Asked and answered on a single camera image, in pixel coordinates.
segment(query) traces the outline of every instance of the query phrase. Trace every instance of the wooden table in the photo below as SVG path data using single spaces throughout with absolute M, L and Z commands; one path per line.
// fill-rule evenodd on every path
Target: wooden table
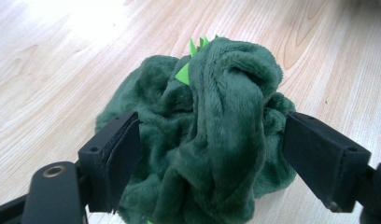
M 215 34 L 268 48 L 297 110 L 372 151 L 373 167 L 381 162 L 373 0 L 0 1 L 0 204 L 26 193 L 40 167 L 77 160 L 96 116 L 145 58 L 187 55 L 190 37 Z M 257 200 L 249 223 L 357 223 L 359 214 L 359 205 L 332 214 L 297 177 Z

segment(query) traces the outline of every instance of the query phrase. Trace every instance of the wooden floor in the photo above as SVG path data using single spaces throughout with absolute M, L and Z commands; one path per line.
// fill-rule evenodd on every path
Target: wooden floor
M 373 0 L 0 1 L 0 204 L 32 174 L 76 161 L 96 116 L 145 58 L 189 54 L 222 35 L 268 48 L 279 90 L 381 162 L 381 4 Z M 301 178 L 256 201 L 249 223 L 358 223 L 335 215 Z M 90 215 L 91 223 L 121 223 Z

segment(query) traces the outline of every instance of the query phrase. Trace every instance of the fuzzy fabric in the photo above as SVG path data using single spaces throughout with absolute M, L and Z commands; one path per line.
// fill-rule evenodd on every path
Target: fuzzy fabric
M 190 85 L 175 78 L 189 63 Z M 216 38 L 194 57 L 143 61 L 97 118 L 138 111 L 143 159 L 124 191 L 126 223 L 245 223 L 254 199 L 287 187 L 281 151 L 293 103 L 266 48 Z

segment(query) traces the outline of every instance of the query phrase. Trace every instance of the green plush toy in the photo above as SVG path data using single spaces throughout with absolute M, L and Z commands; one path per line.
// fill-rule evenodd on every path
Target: green plush toy
M 293 103 L 266 48 L 217 37 L 182 59 L 153 56 L 120 85 L 96 131 L 138 111 L 143 159 L 123 192 L 129 224 L 245 223 L 254 199 L 287 187 L 281 151 Z

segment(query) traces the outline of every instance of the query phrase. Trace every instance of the dark object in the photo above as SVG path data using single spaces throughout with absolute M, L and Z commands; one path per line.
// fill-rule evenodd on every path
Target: dark object
M 87 223 L 92 212 L 116 211 L 141 159 L 137 113 L 109 122 L 78 153 L 37 171 L 28 195 L 0 206 L 0 223 Z
M 283 153 L 313 193 L 334 213 L 364 207 L 361 223 L 381 223 L 381 163 L 371 153 L 310 116 L 289 112 Z

